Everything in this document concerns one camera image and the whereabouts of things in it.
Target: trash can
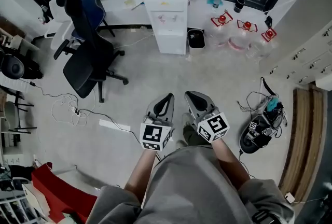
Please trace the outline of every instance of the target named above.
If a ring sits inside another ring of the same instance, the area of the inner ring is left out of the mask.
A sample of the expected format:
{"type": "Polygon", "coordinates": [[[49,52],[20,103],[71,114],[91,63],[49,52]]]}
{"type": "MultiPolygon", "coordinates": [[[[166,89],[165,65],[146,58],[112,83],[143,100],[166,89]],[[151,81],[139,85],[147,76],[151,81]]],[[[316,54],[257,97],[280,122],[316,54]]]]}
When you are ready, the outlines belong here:
{"type": "Polygon", "coordinates": [[[191,55],[200,54],[205,48],[204,33],[201,30],[189,30],[188,45],[191,55]]]}

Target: speaker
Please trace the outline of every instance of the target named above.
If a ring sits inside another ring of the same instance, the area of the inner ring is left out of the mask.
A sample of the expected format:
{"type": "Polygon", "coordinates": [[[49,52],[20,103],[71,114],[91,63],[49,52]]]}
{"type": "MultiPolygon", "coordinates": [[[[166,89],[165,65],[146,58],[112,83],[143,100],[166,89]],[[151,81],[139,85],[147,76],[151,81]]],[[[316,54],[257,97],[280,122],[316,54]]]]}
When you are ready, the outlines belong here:
{"type": "Polygon", "coordinates": [[[6,54],[1,64],[1,71],[8,78],[20,79],[24,74],[24,65],[15,56],[6,54]]]}

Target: teal object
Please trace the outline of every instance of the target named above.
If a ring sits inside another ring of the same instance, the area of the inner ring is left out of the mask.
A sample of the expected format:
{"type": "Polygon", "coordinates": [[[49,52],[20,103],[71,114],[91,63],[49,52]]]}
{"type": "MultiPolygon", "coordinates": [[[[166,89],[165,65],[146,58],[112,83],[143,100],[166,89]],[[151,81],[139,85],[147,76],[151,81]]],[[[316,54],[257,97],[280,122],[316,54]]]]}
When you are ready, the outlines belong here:
{"type": "Polygon", "coordinates": [[[278,104],[279,99],[277,97],[274,97],[272,100],[268,102],[268,105],[266,105],[267,111],[272,111],[274,108],[276,108],[276,105],[278,104]]]}
{"type": "MultiPolygon", "coordinates": [[[[206,3],[207,3],[208,5],[213,5],[213,0],[206,0],[206,3]]],[[[220,5],[220,6],[223,5],[223,1],[222,1],[222,0],[220,0],[219,5],[220,5]]]]}

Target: shoe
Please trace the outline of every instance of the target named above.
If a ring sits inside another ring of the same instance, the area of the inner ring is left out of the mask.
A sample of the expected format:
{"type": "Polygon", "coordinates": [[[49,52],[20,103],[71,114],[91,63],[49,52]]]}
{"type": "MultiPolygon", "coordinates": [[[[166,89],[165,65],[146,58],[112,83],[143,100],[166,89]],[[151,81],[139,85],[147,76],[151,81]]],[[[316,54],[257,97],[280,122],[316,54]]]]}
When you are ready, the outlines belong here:
{"type": "Polygon", "coordinates": [[[182,115],[182,125],[183,127],[187,126],[187,125],[192,125],[193,123],[193,118],[191,116],[190,113],[185,113],[182,115]]]}
{"type": "Polygon", "coordinates": [[[176,149],[187,147],[187,146],[188,146],[188,144],[186,142],[184,142],[183,140],[178,140],[175,145],[176,149]]]}

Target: gray floor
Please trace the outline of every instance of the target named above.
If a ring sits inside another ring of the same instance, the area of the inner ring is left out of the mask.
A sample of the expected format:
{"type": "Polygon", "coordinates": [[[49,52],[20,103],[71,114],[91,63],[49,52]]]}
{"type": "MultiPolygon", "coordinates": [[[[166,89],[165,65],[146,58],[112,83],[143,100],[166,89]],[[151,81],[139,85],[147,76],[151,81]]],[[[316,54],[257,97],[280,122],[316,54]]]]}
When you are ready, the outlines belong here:
{"type": "MultiPolygon", "coordinates": [[[[115,46],[133,43],[150,34],[147,30],[115,30],[115,33],[116,38],[108,38],[115,42],[115,46]]],[[[108,32],[103,31],[103,35],[107,36],[108,32]]],[[[38,59],[45,77],[36,80],[36,84],[45,93],[74,94],[62,73],[69,55],[62,54],[55,61],[53,51],[49,48],[49,39],[39,40],[37,44],[40,46],[38,59]]],[[[210,96],[220,111],[225,113],[230,130],[224,139],[238,156],[241,127],[250,115],[240,111],[237,101],[244,105],[249,92],[259,91],[262,75],[258,72],[257,64],[235,55],[227,48],[221,51],[207,48],[204,54],[196,57],[160,54],[153,36],[124,50],[126,55],[119,57],[113,66],[118,74],[127,76],[130,83],[124,86],[121,81],[106,80],[105,103],[97,102],[94,111],[111,116],[119,124],[129,125],[139,136],[140,123],[148,104],[161,94],[172,92],[175,96],[175,131],[172,141],[161,154],[164,156],[174,151],[175,142],[182,138],[181,116],[188,110],[184,93],[187,90],[199,91],[210,96]]],[[[288,127],[283,127],[282,136],[273,138],[266,148],[252,155],[243,155],[241,160],[252,175],[274,179],[278,183],[291,134],[295,86],[269,76],[266,81],[279,94],[285,106],[288,127]]],[[[97,87],[95,92],[98,101],[97,87]]],[[[79,108],[92,109],[93,96],[91,93],[87,98],[79,99],[79,108]]],[[[22,136],[22,146],[29,157],[37,154],[41,162],[52,161],[55,168],[76,164],[86,175],[108,184],[123,186],[126,183],[142,153],[141,146],[131,133],[102,127],[99,120],[107,118],[92,114],[85,127],[56,122],[51,115],[51,108],[57,99],[42,96],[38,88],[30,87],[26,100],[35,105],[33,122],[38,126],[33,134],[22,136]]],[[[250,102],[257,103],[258,96],[253,95],[250,102]]],[[[58,121],[71,121],[72,114],[67,104],[61,105],[61,101],[54,104],[53,114],[58,121]]]]}

